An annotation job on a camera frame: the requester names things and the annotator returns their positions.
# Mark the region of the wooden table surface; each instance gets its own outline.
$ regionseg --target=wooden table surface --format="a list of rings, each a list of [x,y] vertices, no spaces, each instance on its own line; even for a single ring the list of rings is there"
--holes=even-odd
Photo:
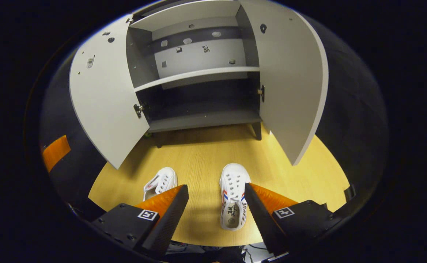
[[[101,170],[88,197],[108,211],[119,203],[142,201],[144,185],[163,167],[172,167],[178,184],[187,184],[189,201],[172,240],[204,246],[237,246],[262,242],[250,210],[238,231],[220,227],[220,175],[228,163],[240,163],[252,183],[297,202],[327,203],[330,211],[345,204],[348,180],[339,164],[314,136],[300,163],[292,166],[273,134],[262,126],[256,140],[250,125],[230,125],[154,134],[140,140],[119,170],[109,163]]]

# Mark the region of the orange tape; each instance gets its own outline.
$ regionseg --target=orange tape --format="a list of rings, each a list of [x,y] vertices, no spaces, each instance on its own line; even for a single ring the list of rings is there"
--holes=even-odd
[[[67,141],[66,135],[53,141],[42,153],[43,161],[48,169],[48,172],[61,160],[66,154],[70,152],[70,146]]]

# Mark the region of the gray shelf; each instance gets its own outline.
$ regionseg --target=gray shelf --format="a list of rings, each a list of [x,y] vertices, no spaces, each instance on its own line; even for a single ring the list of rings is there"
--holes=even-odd
[[[261,118],[259,113],[257,113],[255,110],[222,110],[155,120],[150,123],[150,128],[148,131],[150,133],[158,133],[169,130],[183,130],[240,123],[255,123],[260,121]]]

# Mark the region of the door hinge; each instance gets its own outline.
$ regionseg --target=door hinge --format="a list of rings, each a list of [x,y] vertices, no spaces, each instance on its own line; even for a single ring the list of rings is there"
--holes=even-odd
[[[262,85],[261,88],[257,90],[257,94],[261,95],[262,102],[264,102],[265,85]]]
[[[137,104],[134,104],[134,110],[135,110],[135,113],[137,113],[137,117],[139,117],[139,118],[141,118],[142,117],[142,110],[144,110],[144,105],[137,105]]]

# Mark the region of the canvas shoe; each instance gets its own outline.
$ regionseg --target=canvas shoe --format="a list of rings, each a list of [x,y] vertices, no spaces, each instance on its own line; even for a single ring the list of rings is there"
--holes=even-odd
[[[144,186],[144,201],[160,193],[177,187],[178,178],[170,167],[162,168],[154,178]]]
[[[245,183],[251,183],[251,179],[242,165],[230,163],[223,168],[220,177],[222,191],[220,225],[225,230],[235,231],[244,226],[247,210],[247,202],[244,199]]]

